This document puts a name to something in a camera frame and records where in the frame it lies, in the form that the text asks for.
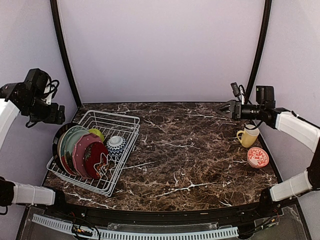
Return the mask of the red teal floral plate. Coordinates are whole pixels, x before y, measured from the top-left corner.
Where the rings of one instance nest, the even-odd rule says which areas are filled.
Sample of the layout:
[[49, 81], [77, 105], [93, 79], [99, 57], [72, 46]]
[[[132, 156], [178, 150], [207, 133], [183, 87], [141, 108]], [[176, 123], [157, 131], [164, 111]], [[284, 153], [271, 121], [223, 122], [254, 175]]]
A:
[[70, 135], [71, 133], [72, 131], [71, 129], [69, 129], [65, 133], [63, 133], [62, 136], [59, 138], [57, 142], [58, 157], [62, 165], [62, 168], [66, 173], [68, 173], [71, 176], [78, 176], [78, 174], [68, 164], [67, 154], [66, 154], [67, 140], [71, 136]]

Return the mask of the black rimmed cream plate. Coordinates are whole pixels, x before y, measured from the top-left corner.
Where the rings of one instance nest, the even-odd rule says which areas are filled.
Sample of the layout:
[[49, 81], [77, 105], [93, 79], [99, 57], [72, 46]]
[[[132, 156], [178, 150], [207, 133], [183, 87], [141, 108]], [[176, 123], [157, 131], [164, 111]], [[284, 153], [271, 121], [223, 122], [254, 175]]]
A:
[[59, 128], [59, 130], [56, 132], [54, 138], [53, 138], [53, 142], [52, 142], [52, 156], [53, 156], [53, 161], [55, 162], [55, 164], [58, 166], [58, 168], [62, 171], [66, 171], [63, 167], [63, 164], [61, 163], [61, 159], [59, 157], [59, 147], [58, 147], [58, 142], [59, 139], [62, 137], [63, 134], [65, 134], [67, 132], [67, 130], [69, 130], [70, 128], [77, 126], [78, 124], [75, 122], [69, 122], [64, 124], [63, 126], [61, 126]]

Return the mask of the yellow ceramic mug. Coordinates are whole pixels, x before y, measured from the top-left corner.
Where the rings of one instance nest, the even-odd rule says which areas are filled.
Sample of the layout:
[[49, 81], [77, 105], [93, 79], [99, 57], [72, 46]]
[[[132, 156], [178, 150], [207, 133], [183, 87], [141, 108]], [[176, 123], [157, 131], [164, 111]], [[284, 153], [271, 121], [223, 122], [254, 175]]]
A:
[[256, 126], [247, 124], [245, 125], [244, 130], [239, 130], [236, 133], [236, 137], [244, 148], [249, 148], [255, 143], [259, 134], [260, 130]]

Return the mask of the red white patterned bowl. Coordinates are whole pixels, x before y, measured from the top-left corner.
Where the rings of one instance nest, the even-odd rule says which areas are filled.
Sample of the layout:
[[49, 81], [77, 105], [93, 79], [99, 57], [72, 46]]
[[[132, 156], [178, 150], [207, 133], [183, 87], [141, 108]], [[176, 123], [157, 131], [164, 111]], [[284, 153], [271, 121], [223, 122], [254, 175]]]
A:
[[269, 160], [269, 155], [260, 147], [251, 147], [247, 152], [247, 161], [253, 168], [264, 168], [269, 164]]

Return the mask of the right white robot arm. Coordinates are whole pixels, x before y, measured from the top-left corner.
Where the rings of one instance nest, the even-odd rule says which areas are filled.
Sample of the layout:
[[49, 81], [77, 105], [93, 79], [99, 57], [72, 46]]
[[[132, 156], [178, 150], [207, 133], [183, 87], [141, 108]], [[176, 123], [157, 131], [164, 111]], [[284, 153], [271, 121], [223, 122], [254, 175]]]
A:
[[318, 191], [320, 189], [320, 127], [292, 110], [276, 107], [273, 86], [256, 86], [255, 104], [246, 102], [243, 92], [235, 82], [231, 87], [234, 96], [238, 99], [218, 105], [214, 109], [218, 114], [233, 120], [258, 120], [293, 138], [313, 154], [306, 170], [266, 190], [264, 194], [266, 198], [255, 205], [255, 213], [260, 217], [266, 217], [274, 210], [274, 202]]

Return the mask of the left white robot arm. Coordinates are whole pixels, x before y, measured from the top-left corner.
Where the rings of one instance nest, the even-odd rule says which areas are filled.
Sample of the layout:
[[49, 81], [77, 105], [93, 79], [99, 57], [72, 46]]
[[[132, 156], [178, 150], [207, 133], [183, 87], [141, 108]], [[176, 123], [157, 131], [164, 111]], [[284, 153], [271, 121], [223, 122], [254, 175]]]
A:
[[[0, 88], [0, 142], [4, 143], [18, 115], [28, 117], [27, 128], [37, 123], [62, 125], [65, 106], [53, 102], [60, 82], [48, 73], [32, 68], [23, 82], [7, 83]], [[67, 218], [70, 206], [57, 198], [53, 189], [9, 181], [0, 178], [0, 205], [7, 208], [15, 205], [44, 205], [60, 218]]]

